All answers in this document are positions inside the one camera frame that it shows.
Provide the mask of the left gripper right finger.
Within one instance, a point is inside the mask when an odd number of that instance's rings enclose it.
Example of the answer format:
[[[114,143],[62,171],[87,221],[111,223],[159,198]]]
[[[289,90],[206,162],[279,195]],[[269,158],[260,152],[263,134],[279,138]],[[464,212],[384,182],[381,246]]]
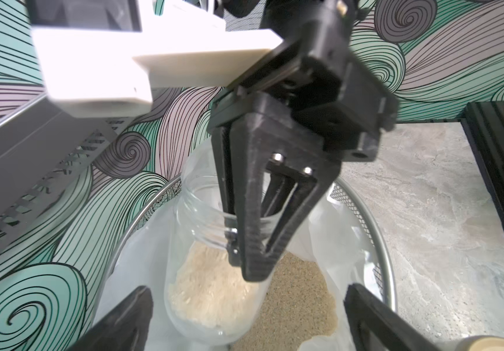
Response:
[[[437,350],[365,286],[348,286],[344,299],[356,350]]]

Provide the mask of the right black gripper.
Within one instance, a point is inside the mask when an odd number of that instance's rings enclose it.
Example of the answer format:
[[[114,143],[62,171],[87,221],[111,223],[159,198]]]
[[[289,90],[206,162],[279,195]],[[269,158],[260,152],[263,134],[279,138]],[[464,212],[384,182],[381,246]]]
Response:
[[[354,23],[367,14],[358,1],[267,1],[260,27],[283,42],[215,98],[208,132],[231,125],[237,242],[248,282],[271,275],[338,177],[341,161],[332,154],[371,162],[382,132],[395,127],[398,100],[350,47]]]

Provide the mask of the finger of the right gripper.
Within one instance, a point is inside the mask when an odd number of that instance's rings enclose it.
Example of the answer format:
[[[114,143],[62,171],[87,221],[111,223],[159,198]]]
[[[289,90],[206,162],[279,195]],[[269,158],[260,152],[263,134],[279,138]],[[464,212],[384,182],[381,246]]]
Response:
[[[237,241],[237,220],[234,211],[234,183],[232,175],[229,127],[215,128],[211,137],[218,185],[224,212],[225,238],[229,264],[240,267],[240,253]]]

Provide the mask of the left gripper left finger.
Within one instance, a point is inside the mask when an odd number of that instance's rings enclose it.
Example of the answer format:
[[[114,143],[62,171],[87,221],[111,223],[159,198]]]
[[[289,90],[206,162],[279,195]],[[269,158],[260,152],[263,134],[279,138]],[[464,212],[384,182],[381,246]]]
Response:
[[[68,349],[141,351],[148,340],[152,312],[150,288],[138,286]]]

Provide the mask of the clear plastic rice jar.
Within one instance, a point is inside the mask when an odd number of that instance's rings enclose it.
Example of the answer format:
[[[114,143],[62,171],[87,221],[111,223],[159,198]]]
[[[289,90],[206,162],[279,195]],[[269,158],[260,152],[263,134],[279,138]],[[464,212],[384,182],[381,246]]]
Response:
[[[271,283],[247,282],[230,261],[237,219],[224,213],[210,140],[189,155],[174,204],[164,303],[174,327],[209,346],[231,344],[253,325]]]

